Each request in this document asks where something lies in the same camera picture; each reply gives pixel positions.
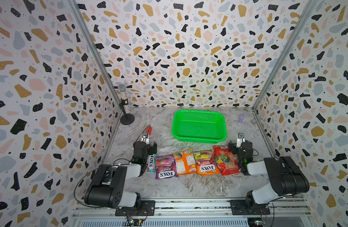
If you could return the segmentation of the teal Fox's candy bag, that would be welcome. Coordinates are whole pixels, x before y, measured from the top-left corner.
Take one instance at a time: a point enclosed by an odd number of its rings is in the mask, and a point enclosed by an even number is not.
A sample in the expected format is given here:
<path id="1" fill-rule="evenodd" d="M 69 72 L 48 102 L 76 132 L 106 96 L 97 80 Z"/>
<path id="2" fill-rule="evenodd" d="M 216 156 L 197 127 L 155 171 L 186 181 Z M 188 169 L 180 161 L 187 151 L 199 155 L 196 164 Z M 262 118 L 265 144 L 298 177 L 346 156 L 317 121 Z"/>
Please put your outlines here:
<path id="1" fill-rule="evenodd" d="M 149 155 L 147 159 L 147 172 L 155 172 L 156 171 L 156 157 L 157 154 Z"/>

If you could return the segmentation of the red candy bag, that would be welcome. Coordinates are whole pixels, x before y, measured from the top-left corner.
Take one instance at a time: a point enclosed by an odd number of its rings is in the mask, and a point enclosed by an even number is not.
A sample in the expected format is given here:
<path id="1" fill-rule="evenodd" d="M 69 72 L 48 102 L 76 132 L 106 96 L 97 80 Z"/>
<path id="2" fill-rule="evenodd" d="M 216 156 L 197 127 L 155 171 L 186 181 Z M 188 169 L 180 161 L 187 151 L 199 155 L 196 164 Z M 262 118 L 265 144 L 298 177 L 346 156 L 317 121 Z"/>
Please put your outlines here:
<path id="1" fill-rule="evenodd" d="M 229 151 L 228 145 L 214 146 L 214 160 L 222 176 L 241 173 L 237 164 L 237 155 Z"/>

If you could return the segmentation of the purple Fox's candy bag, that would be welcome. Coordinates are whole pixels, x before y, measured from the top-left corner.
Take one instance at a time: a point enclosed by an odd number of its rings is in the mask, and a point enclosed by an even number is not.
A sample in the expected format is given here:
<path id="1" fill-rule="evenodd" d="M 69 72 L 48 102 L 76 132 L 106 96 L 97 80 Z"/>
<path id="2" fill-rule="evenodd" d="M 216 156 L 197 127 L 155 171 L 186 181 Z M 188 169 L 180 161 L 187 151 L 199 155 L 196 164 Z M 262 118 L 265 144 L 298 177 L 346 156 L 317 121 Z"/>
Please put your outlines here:
<path id="1" fill-rule="evenodd" d="M 156 179 L 178 177 L 173 154 L 155 157 Z"/>

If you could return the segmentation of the yellow orange Fox's candy bag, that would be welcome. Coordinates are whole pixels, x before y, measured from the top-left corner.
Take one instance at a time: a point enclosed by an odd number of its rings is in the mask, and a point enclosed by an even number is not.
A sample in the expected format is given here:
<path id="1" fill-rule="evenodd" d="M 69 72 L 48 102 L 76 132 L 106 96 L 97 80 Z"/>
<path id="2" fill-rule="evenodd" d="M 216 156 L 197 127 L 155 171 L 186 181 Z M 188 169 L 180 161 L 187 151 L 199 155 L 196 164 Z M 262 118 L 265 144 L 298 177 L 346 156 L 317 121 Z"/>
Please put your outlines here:
<path id="1" fill-rule="evenodd" d="M 202 150 L 193 153 L 197 173 L 200 176 L 209 176 L 220 174 L 220 171 L 214 160 L 214 153 L 212 150 Z"/>

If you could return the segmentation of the green plastic basket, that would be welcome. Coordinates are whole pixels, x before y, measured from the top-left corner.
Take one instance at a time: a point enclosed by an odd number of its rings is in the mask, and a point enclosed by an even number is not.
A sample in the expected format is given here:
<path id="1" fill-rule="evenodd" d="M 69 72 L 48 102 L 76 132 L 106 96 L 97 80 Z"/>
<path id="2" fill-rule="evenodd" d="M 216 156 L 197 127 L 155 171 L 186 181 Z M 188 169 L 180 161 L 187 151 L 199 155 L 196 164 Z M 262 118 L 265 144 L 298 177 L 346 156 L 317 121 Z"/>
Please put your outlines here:
<path id="1" fill-rule="evenodd" d="M 218 112 L 179 110 L 174 114 L 172 135 L 179 141 L 216 144 L 227 138 L 226 120 Z"/>

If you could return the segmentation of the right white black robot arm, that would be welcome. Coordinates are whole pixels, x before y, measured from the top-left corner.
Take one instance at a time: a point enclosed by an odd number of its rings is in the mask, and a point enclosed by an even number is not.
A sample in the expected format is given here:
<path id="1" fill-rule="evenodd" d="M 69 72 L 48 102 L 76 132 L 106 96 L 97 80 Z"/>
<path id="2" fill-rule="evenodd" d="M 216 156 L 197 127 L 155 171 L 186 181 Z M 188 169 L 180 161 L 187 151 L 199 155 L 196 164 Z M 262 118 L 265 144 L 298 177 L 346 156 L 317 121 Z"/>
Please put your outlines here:
<path id="1" fill-rule="evenodd" d="M 245 176 L 267 175 L 269 183 L 247 193 L 243 208 L 250 214 L 265 211 L 268 204 L 288 195 L 303 194 L 309 191 L 310 183 L 290 156 L 253 160 L 253 147 L 250 141 L 238 139 L 229 142 L 229 151 L 237 156 L 239 170 Z"/>

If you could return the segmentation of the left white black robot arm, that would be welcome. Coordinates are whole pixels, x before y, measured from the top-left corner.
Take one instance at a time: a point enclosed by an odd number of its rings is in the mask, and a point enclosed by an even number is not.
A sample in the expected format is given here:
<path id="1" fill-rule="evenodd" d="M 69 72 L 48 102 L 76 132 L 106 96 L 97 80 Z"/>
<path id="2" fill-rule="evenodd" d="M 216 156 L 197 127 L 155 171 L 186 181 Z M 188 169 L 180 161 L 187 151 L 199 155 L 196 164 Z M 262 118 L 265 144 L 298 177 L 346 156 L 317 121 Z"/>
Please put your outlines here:
<path id="1" fill-rule="evenodd" d="M 128 164 L 100 165 L 84 195 L 84 204 L 93 207 L 126 208 L 134 212 L 140 210 L 140 194 L 125 191 L 125 182 L 146 172 L 148 158 L 157 153 L 157 146 L 156 142 L 150 145 L 137 141 L 133 144 L 133 156 Z"/>

